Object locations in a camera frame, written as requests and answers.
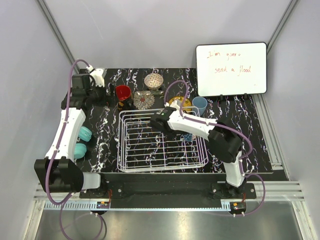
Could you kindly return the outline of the black floral square plate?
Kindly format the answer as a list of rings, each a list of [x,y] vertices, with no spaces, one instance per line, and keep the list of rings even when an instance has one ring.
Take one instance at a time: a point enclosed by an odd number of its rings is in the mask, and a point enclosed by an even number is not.
[[[164,108],[164,96],[151,91],[136,91],[133,95],[134,116],[150,116]]]

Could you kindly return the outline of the brown patterned bowl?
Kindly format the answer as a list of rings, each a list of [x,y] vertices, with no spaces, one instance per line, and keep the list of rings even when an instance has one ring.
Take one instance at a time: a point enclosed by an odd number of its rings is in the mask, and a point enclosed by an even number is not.
[[[150,73],[144,78],[144,84],[149,90],[158,90],[163,82],[163,76],[158,73]]]

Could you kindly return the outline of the blue patterned bowl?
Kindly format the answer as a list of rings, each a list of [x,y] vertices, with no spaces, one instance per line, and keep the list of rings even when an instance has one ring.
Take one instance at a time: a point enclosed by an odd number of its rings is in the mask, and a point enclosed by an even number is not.
[[[185,133],[181,137],[185,142],[192,142],[193,141],[193,134],[192,133]]]

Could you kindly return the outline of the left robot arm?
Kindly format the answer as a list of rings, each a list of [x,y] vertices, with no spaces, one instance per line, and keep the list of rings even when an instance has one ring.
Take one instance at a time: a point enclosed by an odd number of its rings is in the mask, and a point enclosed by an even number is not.
[[[61,102],[60,123],[48,152],[37,159],[34,170],[45,192],[78,193],[84,190],[97,198],[108,193],[108,186],[98,173],[82,172],[74,161],[87,152],[86,143],[92,139],[92,131],[83,124],[93,105],[107,104],[106,70],[95,68],[90,73],[75,74],[72,87]]]

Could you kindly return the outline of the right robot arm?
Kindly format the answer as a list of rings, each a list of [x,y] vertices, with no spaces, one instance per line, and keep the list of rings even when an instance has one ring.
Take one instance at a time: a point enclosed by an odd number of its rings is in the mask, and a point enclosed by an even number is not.
[[[243,138],[235,129],[221,121],[188,114],[172,106],[154,113],[150,125],[168,136],[188,133],[206,140],[211,154],[223,163],[226,193],[235,199],[245,194],[246,180],[241,170]]]

